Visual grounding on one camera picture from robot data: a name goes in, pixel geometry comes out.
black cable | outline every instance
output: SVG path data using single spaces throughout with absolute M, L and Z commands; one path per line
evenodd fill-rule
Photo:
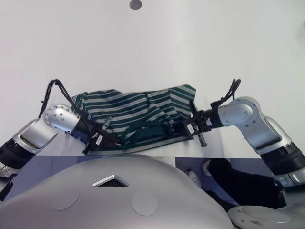
M 59 87 L 61 93 L 63 94 L 63 96 L 69 101 L 69 103 L 72 105 L 72 109 L 76 110 L 76 112 L 80 115 L 81 119 L 84 121 L 85 125 L 86 125 L 86 128 L 88 129 L 88 132 L 89 132 L 89 138 L 90 140 L 88 142 L 91 141 L 92 139 L 92 132 L 89 128 L 89 124 L 88 124 L 88 119 L 84 116 L 84 113 L 76 107 L 75 103 L 73 102 L 73 100 L 71 99 L 69 93 L 67 92 L 66 88 L 63 86 L 63 84 L 61 83 L 60 80 L 58 79 L 55 79 L 55 80 L 51 80 L 48 87 L 47 87 L 47 91 L 46 91 L 46 94 L 45 94 L 45 97 L 44 97 L 44 101 L 42 101 L 42 106 L 41 106 L 41 110 L 40 110 L 40 113 L 39 113 L 39 116 L 38 118 L 40 118 L 43 114 L 43 112 L 45 111 L 46 107 L 47 107 L 47 104 L 48 104 L 48 101 L 49 101 L 49 98 L 50 98 L 50 94 L 51 94 L 51 90 L 52 90 L 52 87 L 53 85 L 56 85 Z
M 204 118 L 204 120 L 203 120 L 204 123 L 206 122 L 206 120 L 208 120 L 208 118 L 210 118 L 218 110 L 218 108 L 220 107 L 221 104 L 226 102 L 231 97 L 232 97 L 232 99 L 235 99 L 235 92 L 238 89 L 240 83 L 241 83 L 240 79 L 238 79 L 238 80 L 233 79 L 230 89 L 229 89 L 228 93 L 225 95 L 225 97 L 222 97 L 220 100 L 211 104 L 212 112 L 210 113 L 210 115 L 208 117 Z

table surface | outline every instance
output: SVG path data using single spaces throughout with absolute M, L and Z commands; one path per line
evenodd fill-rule
M 187 83 L 200 109 L 224 96 L 257 99 L 305 149 L 303 0 L 3 0 L 0 2 L 0 142 L 37 117 L 47 83 L 69 93 L 161 90 Z M 50 104 L 67 103 L 57 88 Z M 258 157 L 232 126 L 141 152 L 153 156 Z M 41 155 L 82 155 L 61 133 Z

cloth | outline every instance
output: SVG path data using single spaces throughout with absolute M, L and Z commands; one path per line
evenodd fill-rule
M 275 184 L 271 177 L 240 172 L 231 167 L 226 159 L 212 159 L 209 172 L 219 186 L 229 194 L 239 205 L 264 206 L 268 208 L 282 208 L 286 206 L 282 195 L 282 187 Z M 225 210 L 228 211 L 229 203 L 214 198 Z
M 91 155 L 133 153 L 174 142 L 189 140 L 177 126 L 191 117 L 189 101 L 196 90 L 189 85 L 161 91 L 121 93 L 116 90 L 84 92 L 72 99 L 88 114 L 91 121 L 104 125 L 111 116 L 106 131 L 114 134 L 121 146 Z

striped shirt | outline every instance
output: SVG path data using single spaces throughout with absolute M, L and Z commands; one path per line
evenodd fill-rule
M 112 117 L 107 132 L 123 144 L 115 149 L 89 152 L 90 155 L 107 155 L 133 153 L 189 140 L 174 126 L 191 117 L 189 101 L 194 100 L 195 93 L 194 88 L 185 84 L 142 93 L 84 92 L 72 99 L 91 121 L 101 126 Z

robotic arm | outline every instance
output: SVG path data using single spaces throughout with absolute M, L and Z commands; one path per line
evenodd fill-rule
M 23 166 L 43 150 L 60 130 L 79 138 L 81 141 L 98 148 L 114 147 L 117 140 L 105 131 L 106 128 L 75 114 L 64 104 L 55 104 L 46 109 L 41 116 L 26 124 L 13 138 L 0 147 L 0 200 L 10 191 L 12 179 Z
M 305 156 L 280 125 L 262 113 L 255 99 L 240 97 L 217 110 L 198 112 L 191 107 L 193 118 L 184 122 L 189 136 L 235 125 L 284 187 L 305 184 Z

